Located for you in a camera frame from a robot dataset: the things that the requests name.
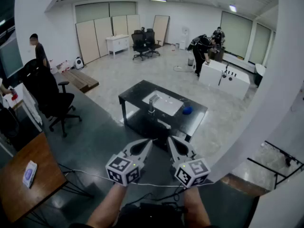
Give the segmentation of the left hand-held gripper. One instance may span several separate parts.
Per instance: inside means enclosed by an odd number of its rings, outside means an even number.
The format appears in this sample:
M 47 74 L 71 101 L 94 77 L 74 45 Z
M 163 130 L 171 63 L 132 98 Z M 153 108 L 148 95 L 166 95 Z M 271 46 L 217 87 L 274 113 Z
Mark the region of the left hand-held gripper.
M 127 144 L 122 152 L 113 155 L 106 164 L 108 178 L 124 187 L 139 180 L 151 148 L 151 139 L 139 139 Z

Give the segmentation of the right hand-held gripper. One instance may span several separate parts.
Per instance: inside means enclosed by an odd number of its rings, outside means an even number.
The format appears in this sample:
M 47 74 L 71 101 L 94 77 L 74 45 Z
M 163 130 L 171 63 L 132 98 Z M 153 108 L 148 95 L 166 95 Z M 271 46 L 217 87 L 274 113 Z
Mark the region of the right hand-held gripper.
M 171 175 L 185 188 L 204 183 L 211 172 L 206 160 L 196 154 L 193 146 L 177 136 L 167 138 L 168 151 L 171 153 Z

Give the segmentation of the white and purple wipes packet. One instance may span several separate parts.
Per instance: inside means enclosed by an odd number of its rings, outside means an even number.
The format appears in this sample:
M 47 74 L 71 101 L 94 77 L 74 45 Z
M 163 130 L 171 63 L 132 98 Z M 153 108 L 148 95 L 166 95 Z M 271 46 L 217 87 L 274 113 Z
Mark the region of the white and purple wipes packet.
M 34 163 L 33 161 L 29 161 L 28 165 L 26 166 L 27 168 L 35 168 L 37 170 L 38 165 Z M 31 184 L 33 182 L 34 176 L 30 180 L 25 180 L 24 175 L 23 175 L 23 184 L 26 185 L 27 188 L 31 187 Z

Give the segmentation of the person's left forearm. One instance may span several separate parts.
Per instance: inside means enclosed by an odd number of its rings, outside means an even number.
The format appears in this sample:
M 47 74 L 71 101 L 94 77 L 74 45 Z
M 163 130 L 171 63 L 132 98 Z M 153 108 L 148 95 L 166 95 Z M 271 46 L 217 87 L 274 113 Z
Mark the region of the person's left forearm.
M 114 184 L 87 221 L 92 228 L 110 228 L 118 217 L 127 187 Z

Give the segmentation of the person's right forearm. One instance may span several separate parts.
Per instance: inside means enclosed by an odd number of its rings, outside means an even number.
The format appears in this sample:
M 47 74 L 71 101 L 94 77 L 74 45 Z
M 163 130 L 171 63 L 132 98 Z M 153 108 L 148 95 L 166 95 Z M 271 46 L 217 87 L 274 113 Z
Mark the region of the person's right forearm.
M 201 200 L 198 187 L 184 192 L 184 222 L 186 228 L 206 228 L 211 225 L 209 216 Z

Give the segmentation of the chrome faucet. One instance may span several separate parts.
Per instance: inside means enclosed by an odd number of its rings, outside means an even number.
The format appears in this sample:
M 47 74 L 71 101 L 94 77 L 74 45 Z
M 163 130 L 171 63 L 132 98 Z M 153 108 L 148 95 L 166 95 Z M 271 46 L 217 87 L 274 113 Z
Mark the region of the chrome faucet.
M 159 96 L 158 95 L 154 95 L 149 99 L 149 113 L 153 114 L 155 111 L 155 107 L 154 104 L 159 100 Z

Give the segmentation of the white sink basin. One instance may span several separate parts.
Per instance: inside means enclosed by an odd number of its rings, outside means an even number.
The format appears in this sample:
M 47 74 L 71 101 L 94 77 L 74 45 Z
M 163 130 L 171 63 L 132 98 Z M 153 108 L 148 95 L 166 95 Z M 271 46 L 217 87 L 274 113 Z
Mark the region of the white sink basin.
M 170 116 L 174 116 L 183 106 L 183 102 L 181 100 L 169 96 L 158 90 L 155 90 L 147 95 L 142 99 L 142 101 L 148 105 L 150 101 L 152 101 L 152 105 L 155 109 L 158 109 Z

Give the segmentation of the white bathtub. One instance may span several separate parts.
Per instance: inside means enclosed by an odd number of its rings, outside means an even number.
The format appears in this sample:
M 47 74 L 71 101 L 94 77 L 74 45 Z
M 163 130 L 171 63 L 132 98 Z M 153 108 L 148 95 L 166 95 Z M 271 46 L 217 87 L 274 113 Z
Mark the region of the white bathtub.
M 214 60 L 202 64 L 199 82 L 240 100 L 245 98 L 250 86 L 248 74 Z

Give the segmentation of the stack of wooden planks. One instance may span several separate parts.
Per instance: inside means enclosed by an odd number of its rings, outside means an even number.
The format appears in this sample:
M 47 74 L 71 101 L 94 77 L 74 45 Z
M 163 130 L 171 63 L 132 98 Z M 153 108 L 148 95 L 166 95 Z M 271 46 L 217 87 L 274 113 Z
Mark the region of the stack of wooden planks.
M 88 91 L 99 86 L 99 82 L 88 75 L 81 72 L 81 70 L 71 69 L 64 71 L 62 73 L 71 84 L 73 84 L 82 93 L 87 93 Z

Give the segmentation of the black metal rack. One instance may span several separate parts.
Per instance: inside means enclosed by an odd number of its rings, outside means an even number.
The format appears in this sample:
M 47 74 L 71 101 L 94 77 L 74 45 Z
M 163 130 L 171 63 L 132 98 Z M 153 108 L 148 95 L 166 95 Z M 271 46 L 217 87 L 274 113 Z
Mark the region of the black metal rack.
M 275 190 L 304 171 L 304 162 L 269 141 L 262 142 L 258 152 L 247 160 L 263 169 L 259 176 L 267 190 Z

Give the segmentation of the black office chair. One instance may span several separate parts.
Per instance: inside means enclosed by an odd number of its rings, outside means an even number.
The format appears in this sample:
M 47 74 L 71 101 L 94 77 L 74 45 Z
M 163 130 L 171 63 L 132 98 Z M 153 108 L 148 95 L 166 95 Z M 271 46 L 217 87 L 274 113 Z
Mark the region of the black office chair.
M 149 57 L 146 53 L 149 51 L 148 47 L 145 45 L 145 37 L 141 30 L 135 30 L 131 35 L 133 40 L 133 51 L 138 52 L 138 54 L 133 56 L 135 58 L 140 57 L 144 61 L 143 57 Z
M 160 53 L 156 50 L 159 49 L 161 47 L 160 45 L 160 40 L 157 41 L 157 43 L 155 42 L 155 32 L 152 28 L 148 28 L 147 31 L 145 32 L 145 36 L 146 36 L 146 47 L 148 48 L 148 51 L 146 52 L 146 54 L 150 54 L 151 57 L 153 56 L 153 54 L 157 54 L 158 56 L 160 56 Z
M 37 59 L 32 59 L 25 64 L 21 72 L 21 81 L 34 96 L 39 111 L 47 119 L 54 119 L 52 124 L 49 125 L 50 131 L 53 131 L 53 126 L 60 122 L 65 138 L 67 136 L 65 120 L 67 118 L 77 118 L 82 121 L 81 116 L 69 113 L 70 110 L 74 111 L 76 109 L 72 105 L 74 94 L 66 91 L 69 82 L 57 83 L 50 69 L 38 62 Z

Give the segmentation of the white water dispenser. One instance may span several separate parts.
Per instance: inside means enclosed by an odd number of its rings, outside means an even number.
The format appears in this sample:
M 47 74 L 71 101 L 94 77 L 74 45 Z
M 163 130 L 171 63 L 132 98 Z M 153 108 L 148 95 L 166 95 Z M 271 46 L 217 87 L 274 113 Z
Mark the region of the white water dispenser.
M 189 28 L 188 27 L 182 27 L 182 35 L 180 40 L 180 49 L 186 50 L 188 46 L 188 40 L 189 40 Z

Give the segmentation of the white cabinet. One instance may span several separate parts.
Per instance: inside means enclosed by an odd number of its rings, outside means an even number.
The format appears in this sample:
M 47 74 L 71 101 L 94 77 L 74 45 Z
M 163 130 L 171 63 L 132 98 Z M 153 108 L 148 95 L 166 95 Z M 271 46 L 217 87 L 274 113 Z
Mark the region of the white cabinet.
M 116 52 L 119 51 L 130 51 L 130 37 L 129 35 L 116 35 L 116 36 L 111 36 L 107 37 L 106 39 L 107 43 L 107 50 L 108 54 L 112 52 L 113 54 L 113 59 L 115 59 Z

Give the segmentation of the brown wooden table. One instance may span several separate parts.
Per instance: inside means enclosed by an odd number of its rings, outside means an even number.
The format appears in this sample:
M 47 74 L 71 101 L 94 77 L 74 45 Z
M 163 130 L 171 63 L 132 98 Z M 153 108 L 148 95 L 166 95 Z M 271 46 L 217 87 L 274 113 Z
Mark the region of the brown wooden table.
M 30 188 L 22 182 L 29 161 L 38 165 Z M 68 181 L 61 167 L 51 153 L 45 134 L 40 133 L 0 170 L 0 202 L 11 223 L 32 213 L 59 190 L 92 197 Z

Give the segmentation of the white-legged work table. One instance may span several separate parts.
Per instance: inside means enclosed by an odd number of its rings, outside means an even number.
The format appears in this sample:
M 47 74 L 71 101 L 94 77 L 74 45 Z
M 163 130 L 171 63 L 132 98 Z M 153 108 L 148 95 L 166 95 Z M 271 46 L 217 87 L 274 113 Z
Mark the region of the white-legged work table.
M 15 114 L 18 115 L 20 111 L 23 111 L 26 116 L 31 120 L 34 126 L 37 128 L 38 132 L 42 132 L 42 119 L 36 110 L 35 101 L 32 98 L 31 94 L 24 86 L 23 83 L 20 83 L 14 88 L 17 93 L 17 98 L 13 99 L 12 95 L 4 95 L 5 101 L 8 103 L 9 107 L 11 107 Z

